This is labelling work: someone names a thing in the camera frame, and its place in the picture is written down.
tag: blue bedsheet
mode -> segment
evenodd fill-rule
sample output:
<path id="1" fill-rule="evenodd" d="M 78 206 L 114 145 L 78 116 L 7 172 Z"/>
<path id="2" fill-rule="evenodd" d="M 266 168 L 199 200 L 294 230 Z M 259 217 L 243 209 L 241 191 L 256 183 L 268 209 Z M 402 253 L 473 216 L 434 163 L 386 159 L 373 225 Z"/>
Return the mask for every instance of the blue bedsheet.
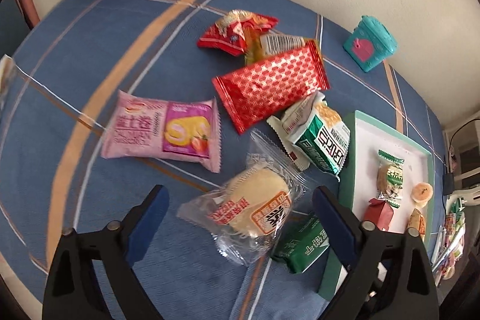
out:
<path id="1" fill-rule="evenodd" d="M 244 166 L 249 131 L 239 136 L 220 102 L 220 174 L 195 163 L 98 156 L 118 89 L 184 102 L 216 95 L 212 77 L 241 67 L 243 58 L 199 49 L 196 40 L 234 8 L 277 17 L 280 32 L 319 39 L 329 105 L 340 115 L 372 115 L 434 154 L 436 231 L 443 219 L 440 124 L 388 64 L 364 73 L 342 48 L 349 32 L 334 22 L 289 0 L 63 0 L 17 50 L 25 74 L 17 73 L 0 122 L 0 252 L 39 300 L 62 226 L 100 229 L 162 184 L 170 208 L 134 270 L 165 319 L 311 320 L 325 308 L 316 292 L 326 255 L 301 275 L 268 258 L 235 266 L 207 231 L 175 216 L 179 205 Z M 265 122 L 257 128 L 276 140 Z M 331 176 L 314 175 L 338 190 Z M 308 209 L 304 199 L 298 210 Z M 103 267 L 96 267 L 120 319 Z"/>

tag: green biscuit package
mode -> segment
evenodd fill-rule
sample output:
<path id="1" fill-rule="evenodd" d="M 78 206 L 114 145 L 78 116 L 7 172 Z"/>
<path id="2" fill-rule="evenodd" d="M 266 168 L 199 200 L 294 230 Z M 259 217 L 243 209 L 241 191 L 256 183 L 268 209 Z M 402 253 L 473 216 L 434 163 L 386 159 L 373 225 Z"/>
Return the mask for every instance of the green biscuit package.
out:
<path id="1" fill-rule="evenodd" d="M 328 237 L 320 221 L 311 214 L 303 226 L 289 232 L 272 254 L 272 259 L 286 263 L 293 274 L 304 272 L 328 248 Z"/>
<path id="2" fill-rule="evenodd" d="M 298 118 L 305 118 L 305 111 L 308 117 L 291 129 L 289 141 L 300 147 L 322 171 L 338 175 L 347 157 L 350 130 L 338 113 L 327 106 L 321 95 L 309 103 L 307 107 L 298 106 L 304 112 Z"/>

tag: clear plastic wrapper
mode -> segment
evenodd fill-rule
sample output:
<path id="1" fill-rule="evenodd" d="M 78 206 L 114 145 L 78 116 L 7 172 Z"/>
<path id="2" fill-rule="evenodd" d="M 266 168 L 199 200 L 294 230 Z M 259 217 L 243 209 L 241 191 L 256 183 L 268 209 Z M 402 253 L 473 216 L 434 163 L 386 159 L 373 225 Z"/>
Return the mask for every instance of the clear plastic wrapper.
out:
<path id="1" fill-rule="evenodd" d="M 219 252 L 249 265 L 268 252 L 294 202 L 315 183 L 261 132 L 254 130 L 246 169 L 177 212 L 211 232 Z"/>

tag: red patterned wrapper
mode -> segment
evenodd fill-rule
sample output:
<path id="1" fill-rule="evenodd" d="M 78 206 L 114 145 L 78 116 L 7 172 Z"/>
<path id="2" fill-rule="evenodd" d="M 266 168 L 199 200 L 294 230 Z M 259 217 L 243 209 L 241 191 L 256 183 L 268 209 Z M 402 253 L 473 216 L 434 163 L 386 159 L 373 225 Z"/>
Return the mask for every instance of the red patterned wrapper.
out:
<path id="1" fill-rule="evenodd" d="M 220 18 L 200 37 L 200 48 L 218 48 L 231 55 L 239 56 L 246 52 L 245 28 L 262 32 L 272 29 L 278 20 L 271 16 L 245 10 L 232 10 Z"/>
<path id="2" fill-rule="evenodd" d="M 328 90 L 315 41 L 212 79 L 239 134 L 316 90 Z"/>

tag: green candy wrapper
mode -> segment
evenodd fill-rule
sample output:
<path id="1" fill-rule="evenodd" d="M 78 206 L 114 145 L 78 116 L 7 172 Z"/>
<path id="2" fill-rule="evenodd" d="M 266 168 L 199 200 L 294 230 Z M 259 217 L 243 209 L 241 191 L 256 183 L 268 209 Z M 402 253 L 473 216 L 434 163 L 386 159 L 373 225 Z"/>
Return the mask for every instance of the green candy wrapper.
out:
<path id="1" fill-rule="evenodd" d="M 380 168 L 377 175 L 378 199 L 387 201 L 394 208 L 399 208 L 402 201 L 403 163 L 404 159 L 378 150 Z"/>
<path id="2" fill-rule="evenodd" d="M 311 214 L 300 229 L 290 231 L 272 254 L 272 259 L 286 263 L 293 274 L 304 272 L 328 248 L 328 237 L 320 221 Z"/>

